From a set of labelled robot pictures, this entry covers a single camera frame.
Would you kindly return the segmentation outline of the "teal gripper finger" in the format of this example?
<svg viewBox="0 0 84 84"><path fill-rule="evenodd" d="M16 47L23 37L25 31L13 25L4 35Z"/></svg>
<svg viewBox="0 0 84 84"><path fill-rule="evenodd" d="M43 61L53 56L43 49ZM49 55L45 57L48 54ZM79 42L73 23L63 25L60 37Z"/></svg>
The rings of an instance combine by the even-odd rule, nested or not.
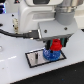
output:
<svg viewBox="0 0 84 84"><path fill-rule="evenodd" d="M62 46L66 46L68 38L62 38Z"/></svg>
<svg viewBox="0 0 84 84"><path fill-rule="evenodd" d="M50 40L46 41L45 48L50 48Z"/></svg>

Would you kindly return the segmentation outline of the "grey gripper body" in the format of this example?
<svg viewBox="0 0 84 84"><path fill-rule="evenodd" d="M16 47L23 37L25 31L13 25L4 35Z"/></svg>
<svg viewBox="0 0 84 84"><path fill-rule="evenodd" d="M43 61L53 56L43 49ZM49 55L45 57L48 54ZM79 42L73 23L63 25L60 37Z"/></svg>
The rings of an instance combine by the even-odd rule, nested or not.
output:
<svg viewBox="0 0 84 84"><path fill-rule="evenodd" d="M75 32L75 23L68 26L61 25L56 20L38 23L38 33L40 40L51 40L72 35Z"/></svg>

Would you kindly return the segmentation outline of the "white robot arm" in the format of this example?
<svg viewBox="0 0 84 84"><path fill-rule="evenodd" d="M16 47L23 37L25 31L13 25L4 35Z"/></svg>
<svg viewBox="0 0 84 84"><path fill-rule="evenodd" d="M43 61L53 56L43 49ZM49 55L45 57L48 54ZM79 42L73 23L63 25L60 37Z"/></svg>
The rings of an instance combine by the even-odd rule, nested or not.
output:
<svg viewBox="0 0 84 84"><path fill-rule="evenodd" d="M74 18L84 0L22 0L18 10L18 32L24 38L48 41L74 34Z"/></svg>

